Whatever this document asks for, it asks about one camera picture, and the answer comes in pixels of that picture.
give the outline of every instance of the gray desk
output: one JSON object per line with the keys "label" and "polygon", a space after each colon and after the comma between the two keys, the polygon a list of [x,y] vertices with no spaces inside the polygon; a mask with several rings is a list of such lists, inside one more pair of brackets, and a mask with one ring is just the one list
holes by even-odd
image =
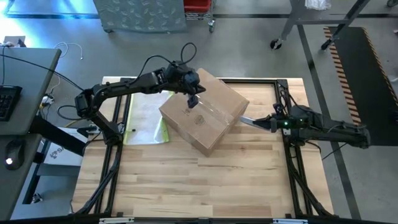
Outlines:
{"label": "gray desk", "polygon": [[[60,54],[61,51],[56,49],[4,49],[4,55],[36,63],[52,70],[55,70]],[[0,56],[0,78],[2,77],[2,66],[2,57]],[[7,57],[5,58],[5,68],[4,84],[21,86],[22,92],[10,121],[0,122],[0,158],[4,160],[4,148],[9,141],[16,138],[15,136],[26,138],[27,144],[24,151],[24,164],[18,170],[7,170],[3,163],[0,164],[0,220],[7,220],[11,217],[30,166],[35,159],[41,137],[81,155],[85,145],[40,116],[36,116],[53,75],[52,72]]]}
{"label": "gray desk", "polygon": [[[0,158],[5,158],[3,148],[14,138],[14,136],[0,137]],[[39,134],[27,134],[22,138],[26,140],[24,164],[18,170],[7,170],[3,163],[0,164],[0,220],[10,219],[42,139]]]}
{"label": "gray desk", "polygon": [[[61,51],[59,49],[6,47],[4,54],[55,70]],[[6,67],[4,84],[21,86],[22,92],[10,120],[0,123],[0,135],[26,134],[29,131],[30,124],[33,122],[33,118],[36,115],[53,73],[12,58],[5,58],[4,64]]]}

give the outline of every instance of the desk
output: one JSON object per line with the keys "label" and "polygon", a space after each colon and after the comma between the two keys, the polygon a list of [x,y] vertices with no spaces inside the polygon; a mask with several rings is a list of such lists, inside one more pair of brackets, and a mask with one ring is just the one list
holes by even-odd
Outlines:
{"label": "desk", "polygon": [[[118,82],[120,77],[104,77]],[[287,79],[290,94],[307,105],[301,78]],[[274,88],[264,84],[231,84],[250,100],[245,116],[262,118],[274,112]],[[101,112],[111,119],[115,99]],[[169,127],[170,142],[124,146],[112,214],[125,217],[285,217],[294,214],[281,133],[238,123],[207,158]],[[106,146],[86,148],[73,196],[78,210],[97,188]],[[308,186],[333,213],[319,150],[302,147]],[[301,191],[302,210],[305,211]],[[106,207],[105,191],[102,208]]]}
{"label": "desk", "polygon": [[[14,136],[1,136],[0,138],[0,158],[5,158],[5,150],[3,146],[12,141]],[[14,210],[21,188],[24,185],[26,176],[32,165],[40,140],[39,134],[27,134],[23,137],[26,141],[25,145],[25,161],[18,170],[7,170],[3,164],[0,164],[0,220],[8,220]]]}
{"label": "desk", "polygon": [[[60,54],[61,51],[59,49],[18,47],[6,47],[4,49],[4,55],[6,56],[36,63],[51,70],[55,70]],[[7,170],[4,164],[0,164],[0,220],[10,218],[42,136],[67,149],[71,149],[71,151],[80,153],[82,153],[81,149],[85,145],[85,143],[64,133],[40,116],[36,116],[53,72],[7,57],[4,58],[4,64],[4,84],[21,86],[22,92],[10,120],[7,122],[0,122],[1,159],[3,160],[5,157],[4,149],[6,145],[9,141],[14,139],[15,136],[25,138],[27,142],[24,151],[25,161],[18,170]],[[2,66],[3,64],[0,62],[0,71],[2,71]],[[34,172],[33,179],[35,179],[33,182],[37,184],[39,179],[36,177],[36,171]],[[29,188],[25,196],[25,198],[29,198],[29,202],[35,191],[35,185],[30,186],[32,187]]]}

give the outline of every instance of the keyboard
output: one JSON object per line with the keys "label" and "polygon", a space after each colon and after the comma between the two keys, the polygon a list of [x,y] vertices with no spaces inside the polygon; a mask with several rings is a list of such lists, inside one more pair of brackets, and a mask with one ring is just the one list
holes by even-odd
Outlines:
{"label": "keyboard", "polygon": [[0,121],[9,121],[19,100],[22,87],[0,85]]}

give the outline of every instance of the cart wheel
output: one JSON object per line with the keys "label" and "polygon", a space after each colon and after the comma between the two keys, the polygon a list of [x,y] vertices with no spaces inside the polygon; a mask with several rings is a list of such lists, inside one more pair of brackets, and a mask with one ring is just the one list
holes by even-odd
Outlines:
{"label": "cart wheel", "polygon": [[327,40],[325,43],[322,44],[321,49],[326,50],[331,44],[331,40]]}
{"label": "cart wheel", "polygon": [[42,202],[42,201],[43,201],[43,198],[39,193],[33,194],[32,203],[38,203],[38,202]]}
{"label": "cart wheel", "polygon": [[282,43],[278,44],[278,42],[279,42],[279,39],[275,39],[275,40],[271,41],[269,46],[271,47],[272,50],[278,50],[282,46]]}
{"label": "cart wheel", "polygon": [[394,7],[398,5],[398,0],[388,0],[387,7]]}
{"label": "cart wheel", "polygon": [[213,33],[214,30],[216,29],[216,21],[215,20],[209,21],[208,24],[209,24],[209,32]]}

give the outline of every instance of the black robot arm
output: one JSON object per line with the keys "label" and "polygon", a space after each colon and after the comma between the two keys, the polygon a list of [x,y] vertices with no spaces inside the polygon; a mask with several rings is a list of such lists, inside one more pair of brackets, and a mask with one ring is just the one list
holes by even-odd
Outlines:
{"label": "black robot arm", "polygon": [[167,90],[188,94],[188,107],[193,108],[198,104],[195,95],[206,91],[199,82],[199,75],[194,69],[183,62],[173,62],[167,69],[161,68],[136,79],[95,85],[84,90],[75,98],[77,114],[81,118],[90,119],[102,130],[106,144],[115,145],[123,137],[118,125],[108,121],[99,111],[106,99],[133,93],[155,94]]}
{"label": "black robot arm", "polygon": [[275,104],[274,108],[276,113],[252,120],[252,125],[273,133],[284,129],[290,143],[297,146],[303,146],[308,140],[346,142],[363,149],[370,146],[370,135],[365,126],[335,121],[302,105],[293,106],[288,116],[281,105]]}

